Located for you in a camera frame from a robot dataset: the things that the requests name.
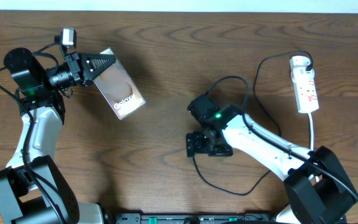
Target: green component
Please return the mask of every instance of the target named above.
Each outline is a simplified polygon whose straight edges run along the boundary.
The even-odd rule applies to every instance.
[[[149,224],[157,224],[157,218],[155,218],[155,217],[150,217],[150,218],[149,218]]]

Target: white power strip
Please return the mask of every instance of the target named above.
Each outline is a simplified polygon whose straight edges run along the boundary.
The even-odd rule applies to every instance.
[[[310,59],[304,56],[294,56],[290,60],[290,65],[298,112],[311,113],[317,110],[319,106],[314,85],[314,70],[306,71],[306,67],[310,65]]]

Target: brown wooden surface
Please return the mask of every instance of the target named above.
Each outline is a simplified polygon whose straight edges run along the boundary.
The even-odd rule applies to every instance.
[[[358,191],[358,15],[0,11],[0,67],[11,49],[37,50],[64,26],[76,28],[79,52],[111,47],[147,100],[120,121],[95,86],[76,88],[74,97],[65,99],[55,162],[79,201],[102,202],[113,212],[279,211],[288,199],[272,174],[248,197],[202,183],[186,158],[185,135],[198,129],[186,107],[218,78],[240,75],[252,83],[263,58],[300,49],[312,54],[316,71],[315,145],[337,154]],[[57,48],[47,52],[62,61]],[[264,65],[257,92],[283,137],[307,146],[308,118],[296,111],[289,58]],[[0,73],[0,82],[16,89],[7,72]],[[212,95],[222,105],[238,104],[244,87],[228,81]],[[248,108],[257,122],[275,131],[254,100]],[[0,91],[0,170],[21,129],[16,103]],[[244,192],[266,168],[234,153],[197,160],[212,183]],[[358,206],[348,216],[358,221]]]

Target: power outlet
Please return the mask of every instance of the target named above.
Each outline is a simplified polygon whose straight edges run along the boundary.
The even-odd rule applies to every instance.
[[[299,113],[311,113],[319,108],[314,70],[306,71],[309,64],[310,59],[304,56],[294,56],[290,60],[291,79]]]

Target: white wall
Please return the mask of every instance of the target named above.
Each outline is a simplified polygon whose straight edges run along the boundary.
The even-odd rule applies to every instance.
[[[0,0],[0,9],[358,13],[358,0]]]

